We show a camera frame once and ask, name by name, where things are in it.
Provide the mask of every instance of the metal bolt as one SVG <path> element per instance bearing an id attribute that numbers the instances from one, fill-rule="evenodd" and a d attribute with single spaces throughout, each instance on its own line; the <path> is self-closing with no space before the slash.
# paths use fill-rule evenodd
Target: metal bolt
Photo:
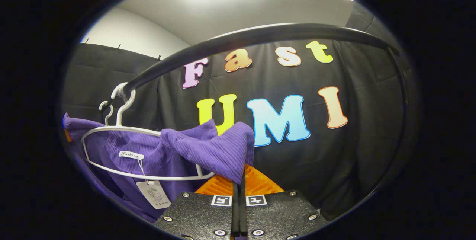
<path id="1" fill-rule="evenodd" d="M 265 233 L 265 232 L 263 232 L 263 230 L 254 230 L 253 231 L 253 235 L 256 235 L 256 236 L 263 235 L 263 233 Z"/>
<path id="2" fill-rule="evenodd" d="M 223 236 L 223 235 L 225 235 L 226 233 L 225 233 L 224 230 L 216 230 L 216 231 L 215 231 L 215 234 L 218 235 L 218 236 Z"/>

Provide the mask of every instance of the clothing tag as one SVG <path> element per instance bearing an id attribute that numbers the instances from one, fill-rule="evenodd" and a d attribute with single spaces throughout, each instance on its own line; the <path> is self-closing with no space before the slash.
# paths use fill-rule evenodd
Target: clothing tag
<path id="1" fill-rule="evenodd" d="M 147 201 L 155 208 L 168 208 L 171 203 L 158 180 L 136 183 Z"/>
<path id="2" fill-rule="evenodd" d="M 136 153 L 128 152 L 128 151 L 119 152 L 119 157 L 129 157 L 129 158 L 134 158 L 134 159 L 137 159 L 137 160 L 144 159 L 143 154 L 136 154 Z"/>

